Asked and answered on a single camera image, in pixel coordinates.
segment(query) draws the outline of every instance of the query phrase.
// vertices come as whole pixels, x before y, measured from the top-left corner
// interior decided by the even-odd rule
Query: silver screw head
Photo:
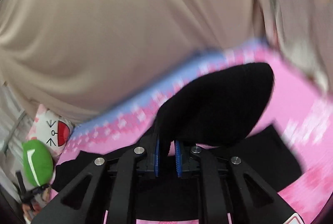
[[[136,154],[143,154],[143,153],[144,153],[144,148],[143,148],[143,147],[136,147],[136,148],[134,149],[134,152],[135,152]]]
[[[194,154],[198,154],[198,153],[201,153],[203,149],[200,147],[200,146],[193,146],[191,148],[191,152],[194,153]]]
[[[100,166],[100,165],[104,164],[104,162],[105,162],[105,160],[103,157],[96,158],[94,161],[96,166]]]
[[[231,162],[232,162],[233,164],[235,164],[235,165],[238,165],[238,164],[240,164],[242,161],[241,161],[241,159],[240,159],[239,157],[234,156],[234,157],[231,157]]]

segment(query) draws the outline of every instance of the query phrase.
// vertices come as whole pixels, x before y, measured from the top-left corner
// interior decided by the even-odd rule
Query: pink mat
[[[225,54],[226,63],[221,63],[218,69],[216,64],[211,66],[208,63],[207,71],[216,71],[249,60],[266,61],[271,65],[275,75],[272,99],[253,132],[265,128],[274,121],[283,141],[301,161],[305,173],[296,182],[279,192],[279,195],[300,214],[305,224],[310,224],[333,191],[332,101],[321,97],[298,71],[284,64],[278,54],[265,47],[256,50],[229,51]],[[71,138],[58,164],[76,158],[80,150],[107,153],[134,143],[148,128],[162,102],[175,91],[158,95],[149,104],[148,109],[133,109],[131,115],[120,114],[116,122],[106,121],[103,126],[96,125],[92,131]],[[136,120],[141,116],[144,120],[129,124],[132,116],[135,116]],[[132,127],[119,127],[124,121]],[[137,223],[157,222],[137,220]],[[159,224],[181,223],[195,224],[198,221],[159,222]]]

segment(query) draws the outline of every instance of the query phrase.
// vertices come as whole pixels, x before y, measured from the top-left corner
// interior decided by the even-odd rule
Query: beige cloth
[[[332,91],[333,0],[259,0],[266,35],[289,61]]]
[[[261,28],[254,0],[1,0],[0,70],[31,116],[78,122]]]

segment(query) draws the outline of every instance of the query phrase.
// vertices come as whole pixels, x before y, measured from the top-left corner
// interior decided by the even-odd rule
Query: green plush toy
[[[33,186],[49,183],[53,174],[52,156],[45,144],[37,139],[22,144],[23,167]]]

